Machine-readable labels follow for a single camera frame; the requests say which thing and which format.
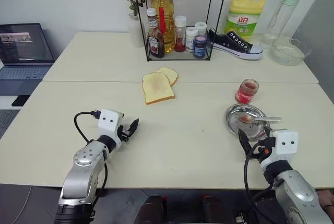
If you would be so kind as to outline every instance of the spice jar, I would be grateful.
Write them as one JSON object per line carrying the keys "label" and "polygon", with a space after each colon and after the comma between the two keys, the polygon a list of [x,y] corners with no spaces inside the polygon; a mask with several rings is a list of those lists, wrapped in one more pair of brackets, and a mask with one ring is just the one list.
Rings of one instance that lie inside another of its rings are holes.
{"label": "spice jar", "polygon": [[239,90],[235,95],[235,99],[239,103],[250,103],[258,88],[259,83],[257,81],[246,79],[241,83]]}
{"label": "spice jar", "polygon": [[206,36],[207,35],[207,24],[205,22],[197,22],[195,23],[195,27],[198,30],[199,36]]}
{"label": "spice jar", "polygon": [[177,52],[184,52],[186,49],[186,26],[185,16],[175,17],[175,51]]}
{"label": "spice jar", "polygon": [[194,56],[196,58],[203,58],[205,56],[205,47],[207,38],[204,36],[197,36],[194,41]]}
{"label": "spice jar", "polygon": [[186,51],[192,53],[194,51],[194,40],[198,35],[198,30],[195,27],[188,27],[186,30]]}

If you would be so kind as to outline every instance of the bread slice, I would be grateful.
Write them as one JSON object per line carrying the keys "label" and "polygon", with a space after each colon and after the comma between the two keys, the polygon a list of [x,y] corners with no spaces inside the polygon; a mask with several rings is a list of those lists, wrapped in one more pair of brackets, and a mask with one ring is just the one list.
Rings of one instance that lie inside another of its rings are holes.
{"label": "bread slice", "polygon": [[147,74],[142,79],[146,105],[175,98],[168,78],[163,73]]}
{"label": "bread slice", "polygon": [[161,67],[159,70],[156,70],[156,73],[163,73],[166,74],[168,80],[169,80],[169,84],[174,85],[177,78],[178,78],[178,74],[176,71],[174,71],[173,69],[169,68],[169,67]]}

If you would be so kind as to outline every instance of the bottle label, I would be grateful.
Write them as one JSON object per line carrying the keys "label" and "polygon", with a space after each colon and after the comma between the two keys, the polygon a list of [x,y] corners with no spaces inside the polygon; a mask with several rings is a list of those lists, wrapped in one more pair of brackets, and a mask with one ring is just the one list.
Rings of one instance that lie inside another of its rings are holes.
{"label": "bottle label", "polygon": [[204,56],[205,55],[205,48],[194,47],[194,55],[195,56]]}
{"label": "bottle label", "polygon": [[192,51],[194,49],[194,40],[186,39],[186,50]]}
{"label": "bottle label", "polygon": [[238,92],[235,95],[235,98],[240,103],[250,103],[254,95],[246,95],[244,94],[241,89],[238,90]]}
{"label": "bottle label", "polygon": [[156,38],[149,37],[148,41],[150,42],[151,52],[158,54],[159,51],[159,41]]}
{"label": "bottle label", "polygon": [[225,33],[233,30],[241,37],[252,36],[260,14],[229,13]]}
{"label": "bottle label", "polygon": [[155,19],[155,20],[149,20],[148,21],[148,26],[149,27],[157,27],[158,26],[158,21]]}

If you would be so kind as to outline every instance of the metal plate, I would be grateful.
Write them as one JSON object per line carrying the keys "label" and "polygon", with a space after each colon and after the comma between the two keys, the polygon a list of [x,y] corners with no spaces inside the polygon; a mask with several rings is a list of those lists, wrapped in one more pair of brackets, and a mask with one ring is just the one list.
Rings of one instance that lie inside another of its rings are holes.
{"label": "metal plate", "polygon": [[239,120],[242,115],[251,115],[252,117],[266,117],[266,115],[258,108],[248,104],[235,104],[228,108],[225,112],[225,119],[230,131],[237,135],[240,128],[245,132],[249,140],[258,141],[267,137],[264,126],[270,127],[268,121],[254,121],[252,123],[244,123]]}

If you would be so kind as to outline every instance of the white table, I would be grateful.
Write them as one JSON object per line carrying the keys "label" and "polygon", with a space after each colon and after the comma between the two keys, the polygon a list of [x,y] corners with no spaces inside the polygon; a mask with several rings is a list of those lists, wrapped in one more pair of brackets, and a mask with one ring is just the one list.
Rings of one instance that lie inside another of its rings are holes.
{"label": "white table", "polygon": [[318,83],[304,62],[281,66],[269,59],[267,50],[259,61],[214,50],[211,61],[147,62],[144,48],[133,47],[129,33],[110,32],[77,33],[44,80],[141,82],[143,75],[162,66],[175,69],[179,83],[241,83],[246,78],[261,83]]}
{"label": "white table", "polygon": [[[224,120],[238,84],[173,89],[175,99],[145,105],[137,82],[41,82],[0,141],[0,183],[62,186],[85,145],[73,116],[111,108],[125,113],[124,124],[137,117],[140,124],[108,160],[107,187],[244,188],[244,152]],[[299,132],[292,167],[316,188],[333,187],[334,105],[319,85],[260,84],[253,105],[283,118],[273,128]],[[78,124],[97,137],[97,120],[84,115]],[[251,188],[267,186],[257,161],[248,171]]]}

